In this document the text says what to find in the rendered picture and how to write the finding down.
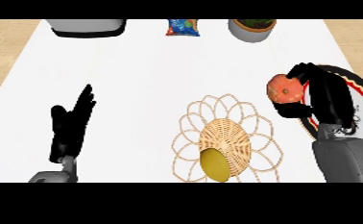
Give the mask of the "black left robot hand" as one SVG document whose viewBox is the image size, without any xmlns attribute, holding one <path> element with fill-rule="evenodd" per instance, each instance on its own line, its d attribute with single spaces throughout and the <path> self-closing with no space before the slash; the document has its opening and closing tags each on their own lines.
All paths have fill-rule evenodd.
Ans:
<svg viewBox="0 0 363 224">
<path fill-rule="evenodd" d="M 86 85 L 71 111 L 61 105 L 52 107 L 55 137 L 50 162 L 53 163 L 61 163 L 65 156 L 77 158 L 80 155 L 95 104 L 92 85 Z"/>
</svg>

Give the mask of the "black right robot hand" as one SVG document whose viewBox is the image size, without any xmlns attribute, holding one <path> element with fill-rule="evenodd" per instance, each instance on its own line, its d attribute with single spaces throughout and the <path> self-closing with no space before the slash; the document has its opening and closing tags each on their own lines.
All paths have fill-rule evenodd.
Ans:
<svg viewBox="0 0 363 224">
<path fill-rule="evenodd" d="M 279 104 L 272 102 L 279 115 L 285 118 L 315 116 L 321 124 L 340 125 L 338 133 L 353 136 L 357 130 L 354 106 L 346 79 L 310 63 L 297 64 L 287 74 L 300 83 L 309 83 L 310 105 L 301 102 Z"/>
</svg>

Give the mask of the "orange round squash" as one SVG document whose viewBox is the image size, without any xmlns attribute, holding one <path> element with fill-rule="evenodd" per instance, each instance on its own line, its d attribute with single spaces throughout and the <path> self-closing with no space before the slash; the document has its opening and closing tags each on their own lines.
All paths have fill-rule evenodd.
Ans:
<svg viewBox="0 0 363 224">
<path fill-rule="evenodd" d="M 272 77 L 267 83 L 267 95 L 276 104 L 297 103 L 304 96 L 304 86 L 297 78 L 287 78 L 285 74 Z"/>
</svg>

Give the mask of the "white plate with dark rim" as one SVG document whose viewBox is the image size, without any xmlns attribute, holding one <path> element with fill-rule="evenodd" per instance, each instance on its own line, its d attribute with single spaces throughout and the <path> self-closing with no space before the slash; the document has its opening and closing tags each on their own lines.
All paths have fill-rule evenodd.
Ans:
<svg viewBox="0 0 363 224">
<path fill-rule="evenodd" d="M 353 107 L 356 110 L 354 113 L 354 119 L 359 118 L 357 120 L 357 130 L 356 134 L 349 137 L 362 137 L 363 138 L 363 79 L 356 75 L 353 72 L 349 70 L 334 66 L 334 65 L 319 65 L 319 67 L 337 74 L 338 76 L 346 79 L 346 85 L 350 90 L 350 96 L 352 96 L 352 101 L 353 101 Z M 310 95 L 309 95 L 309 82 L 304 84 L 304 99 L 301 100 L 301 103 L 306 105 L 310 105 Z M 303 128 L 306 129 L 309 136 L 312 137 L 313 140 L 318 138 L 318 118 L 315 116 L 309 118 L 300 118 L 300 122 L 303 125 Z"/>
</svg>

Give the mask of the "woven wicker flower placemat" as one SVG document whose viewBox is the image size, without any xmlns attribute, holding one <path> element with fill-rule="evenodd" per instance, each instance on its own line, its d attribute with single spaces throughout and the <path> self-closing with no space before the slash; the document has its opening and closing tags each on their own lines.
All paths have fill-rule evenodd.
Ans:
<svg viewBox="0 0 363 224">
<path fill-rule="evenodd" d="M 223 182 L 262 182 L 260 174 L 270 172 L 272 181 L 279 181 L 284 152 L 273 139 L 273 123 L 256 106 L 231 94 L 205 95 L 188 105 L 171 151 L 171 172 L 185 183 L 217 182 L 204 166 L 204 155 L 211 154 L 219 154 L 222 160 L 210 160 L 208 164 L 228 169 Z"/>
</svg>

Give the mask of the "grey plant pot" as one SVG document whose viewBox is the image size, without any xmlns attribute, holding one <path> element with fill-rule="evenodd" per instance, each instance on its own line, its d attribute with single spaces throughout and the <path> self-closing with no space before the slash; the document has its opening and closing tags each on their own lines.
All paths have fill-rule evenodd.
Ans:
<svg viewBox="0 0 363 224">
<path fill-rule="evenodd" d="M 245 26 L 236 19 L 231 19 L 229 20 L 229 30 L 231 30 L 232 35 L 239 40 L 256 43 L 267 39 L 273 31 L 275 24 L 276 24 L 276 20 L 272 21 L 272 25 L 267 28 L 256 29 L 256 28 L 250 28 L 248 26 Z"/>
</svg>

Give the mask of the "yellow-green oval fruit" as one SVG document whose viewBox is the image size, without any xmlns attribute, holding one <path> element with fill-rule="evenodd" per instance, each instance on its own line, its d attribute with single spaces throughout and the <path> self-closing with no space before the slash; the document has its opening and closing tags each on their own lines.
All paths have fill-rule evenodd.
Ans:
<svg viewBox="0 0 363 224">
<path fill-rule="evenodd" d="M 231 179 L 228 160 L 217 149 L 208 148 L 200 152 L 201 169 L 210 179 L 225 183 Z"/>
</svg>

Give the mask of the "grey and black appliance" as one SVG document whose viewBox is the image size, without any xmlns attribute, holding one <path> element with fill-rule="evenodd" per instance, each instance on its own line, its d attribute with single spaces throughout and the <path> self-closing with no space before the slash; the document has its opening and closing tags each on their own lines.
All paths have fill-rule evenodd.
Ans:
<svg viewBox="0 0 363 224">
<path fill-rule="evenodd" d="M 124 19 L 48 19 L 59 37 L 93 38 L 115 37 L 124 30 Z"/>
</svg>

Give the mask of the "blue snack bag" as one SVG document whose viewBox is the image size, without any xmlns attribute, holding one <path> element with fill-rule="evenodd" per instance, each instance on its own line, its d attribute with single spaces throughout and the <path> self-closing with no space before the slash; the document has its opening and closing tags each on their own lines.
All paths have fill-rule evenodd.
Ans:
<svg viewBox="0 0 363 224">
<path fill-rule="evenodd" d="M 169 19 L 169 36 L 200 36 L 198 21 L 195 19 Z"/>
</svg>

